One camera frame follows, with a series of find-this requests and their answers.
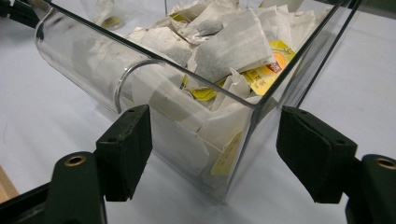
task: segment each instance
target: yellow label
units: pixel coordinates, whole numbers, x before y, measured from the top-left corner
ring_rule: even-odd
[[[210,88],[202,88],[200,90],[191,90],[191,94],[195,97],[197,101],[209,101],[215,97],[218,92]]]
[[[173,13],[172,15],[170,15],[170,17],[175,21],[189,22],[189,20],[186,20],[186,18],[184,18],[183,15],[178,14],[178,12]]]
[[[247,79],[250,88],[258,95],[264,95],[270,89],[295,55],[294,51],[280,40],[270,41],[269,44],[276,62],[248,70],[242,74]]]
[[[184,86],[188,86],[187,80],[188,80],[187,76],[185,76],[183,78]],[[219,87],[222,87],[224,85],[224,82],[225,82],[225,80],[222,80],[220,83],[217,83],[216,85],[218,85]],[[202,87],[200,89],[193,89],[193,90],[190,90],[190,93],[191,93],[191,95],[194,96],[194,98],[197,101],[204,101],[204,102],[209,101],[218,95],[217,91],[215,91],[211,88],[208,88],[208,87]]]
[[[110,27],[120,24],[120,22],[121,22],[120,18],[111,16],[111,17],[105,19],[100,26],[107,29],[107,28],[110,28]]]
[[[242,133],[238,133],[233,139],[224,147],[224,152],[216,160],[212,167],[210,174],[212,175],[228,175],[233,167],[233,161],[236,158],[236,152],[241,140]]]

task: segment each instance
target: tea bag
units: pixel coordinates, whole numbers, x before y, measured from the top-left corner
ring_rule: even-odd
[[[246,9],[238,20],[200,45],[191,60],[196,63],[197,75],[216,82],[230,74],[230,67],[243,71],[252,64],[265,64],[271,57],[259,19],[251,9]]]
[[[236,10],[237,7],[232,4],[214,1],[195,20],[178,30],[178,33],[194,45],[202,44],[209,38],[208,35],[214,35],[223,28],[221,15]]]
[[[187,26],[187,23],[184,21],[175,21],[171,17],[166,17],[160,21],[154,22],[149,29],[151,28],[158,28],[158,27],[168,27],[171,29],[173,32],[177,33],[177,31],[181,28],[184,28]]]
[[[276,7],[259,7],[253,9],[254,13],[262,23],[262,29],[267,36],[268,41],[276,40],[277,38],[277,25],[271,24],[269,18],[276,16]]]
[[[125,24],[125,11],[114,0],[98,0],[93,14],[93,23],[105,29],[118,29]]]
[[[250,87],[245,77],[239,74],[233,68],[230,68],[230,70],[232,75],[227,77],[222,88],[226,91],[229,91],[230,93],[233,93],[236,96],[239,96],[242,99],[247,98],[250,94]],[[230,105],[231,103],[235,103],[235,100],[233,98],[219,92],[216,96],[215,102],[211,107],[211,110],[216,111],[226,105]]]
[[[293,38],[291,48],[297,52],[316,28],[314,11],[290,13],[290,28]]]
[[[190,44],[168,27],[135,30],[127,39],[165,54],[182,67],[192,55]]]
[[[260,96],[256,96],[247,98],[247,101],[257,104],[260,99]],[[244,130],[250,121],[251,111],[251,108],[234,102],[210,113],[210,117],[205,119],[205,123],[198,131],[198,134],[210,144],[211,147],[206,148],[211,157],[212,155],[219,155],[219,152],[224,152],[227,149],[227,145],[239,133],[243,136]]]
[[[210,1],[193,1],[191,4],[186,6],[179,2],[172,8],[169,16],[176,21],[184,21],[189,23],[195,20],[210,4]]]
[[[263,0],[260,7],[280,7],[288,6],[290,12],[295,12],[301,6],[304,0]]]
[[[179,88],[182,74],[160,65],[133,72],[130,90],[136,105],[150,105],[171,120],[196,132],[208,118],[208,110]]]
[[[277,27],[276,39],[283,41],[288,46],[293,46],[288,6],[277,7],[276,17],[271,17],[269,22]]]
[[[316,27],[318,25],[320,25],[322,23],[322,21],[324,20],[324,18],[327,16],[327,14],[329,14],[329,12],[332,10],[333,6],[328,5],[323,7],[323,9],[320,12],[316,12],[315,13],[315,17],[316,17]]]
[[[153,146],[159,147],[161,153],[172,158],[172,161],[189,174],[200,174],[211,156],[206,149],[206,143],[196,132],[155,110],[150,111],[150,116]]]

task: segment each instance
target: tea bag packet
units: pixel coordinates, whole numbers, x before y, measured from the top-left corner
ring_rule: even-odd
[[[223,25],[223,28],[227,27],[231,22],[233,22],[234,20],[238,19],[243,12],[244,12],[243,9],[238,8],[234,12],[221,15],[220,19],[221,19],[221,23]]]
[[[304,0],[263,0],[260,7],[281,7],[288,6],[288,11],[295,12]]]
[[[329,14],[329,12],[332,10],[333,6],[325,6],[323,9],[319,12],[315,12],[315,17],[316,17],[316,24],[315,26],[317,27],[320,25],[321,22],[323,22],[324,18]]]
[[[250,87],[245,77],[232,68],[230,68],[230,70],[232,75],[227,77],[222,88],[241,97],[242,99],[247,98],[250,94]],[[236,101],[231,97],[225,96],[224,93],[219,92],[211,107],[211,111],[216,111],[226,105],[230,105],[231,103],[236,103]]]
[[[221,15],[237,10],[237,6],[228,1],[213,1],[207,8],[178,33],[194,45],[205,42],[209,35],[218,33],[222,28]]]
[[[92,16],[93,23],[105,29],[118,29],[125,24],[125,11],[114,0],[98,0]]]
[[[247,101],[257,104],[261,97],[251,97]],[[236,159],[243,144],[242,139],[248,126],[250,111],[239,103],[232,103],[212,113],[198,134],[208,144],[209,152],[207,167],[200,174],[203,181],[217,188],[232,173]]]
[[[190,23],[195,20],[210,4],[210,1],[193,1],[190,4],[183,6],[180,1],[175,5],[169,13],[169,16],[176,21],[184,21]]]
[[[291,48],[297,52],[316,28],[314,11],[290,13]]]
[[[125,36],[125,39],[135,43],[140,43],[148,30],[149,29],[147,28],[136,27],[130,34]]]
[[[259,19],[246,9],[238,20],[198,46],[191,60],[196,63],[197,75],[216,82],[230,74],[230,67],[243,70],[253,63],[264,64],[271,56]]]
[[[168,27],[138,29],[130,33],[127,39],[165,54],[182,67],[187,65],[192,55],[190,44]]]
[[[177,33],[177,31],[181,28],[184,28],[187,26],[187,23],[184,21],[175,21],[173,18],[171,17],[165,17],[162,20],[156,21],[154,22],[154,24],[152,24],[150,28],[158,28],[158,27],[168,27],[169,29],[171,29],[173,32]]]
[[[150,111],[150,116],[154,147],[160,147],[161,152],[172,158],[184,171],[199,175],[212,157],[206,149],[205,141],[198,133],[154,110]]]
[[[270,46],[276,62],[250,69],[242,74],[257,95],[267,93],[295,55],[295,52],[281,40],[270,41]]]
[[[269,21],[277,26],[276,39],[283,41],[288,46],[292,46],[293,41],[288,6],[277,7],[276,17],[270,18]]]
[[[271,24],[269,18],[276,16],[276,7],[259,7],[252,9],[262,23],[262,29],[268,41],[275,40],[277,37],[277,26]]]
[[[209,117],[208,110],[180,89],[180,74],[160,65],[144,66],[133,72],[130,82],[133,102],[153,109],[196,132]]]

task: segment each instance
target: clamp jaw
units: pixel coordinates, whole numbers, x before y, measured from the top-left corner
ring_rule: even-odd
[[[35,28],[38,17],[26,0],[15,0],[11,5],[9,0],[0,0],[0,17],[8,17],[29,27]]]
[[[51,181],[0,204],[1,223],[107,223],[108,202],[132,199],[152,150],[149,106],[127,110],[96,142],[67,155]]]
[[[345,193],[348,224],[396,224],[396,160],[366,155],[312,114],[284,106],[276,141],[281,159],[316,203],[339,203]]]

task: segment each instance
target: clear plastic bin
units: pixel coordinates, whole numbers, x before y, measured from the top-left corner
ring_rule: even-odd
[[[224,201],[236,170],[254,158],[255,152],[247,150],[250,137],[259,134],[264,141],[278,121],[279,108],[302,102],[360,3],[327,3],[329,13],[264,96],[244,99],[64,7],[34,2],[45,11],[35,31],[42,57],[116,113],[148,104],[155,153],[218,202]],[[163,7],[155,9],[158,16],[147,14],[142,20],[136,15],[128,21],[147,25],[171,8],[166,1],[156,6]],[[316,1],[302,4],[303,10],[322,7]],[[186,77],[218,92],[227,104],[211,111],[195,101],[180,88]]]

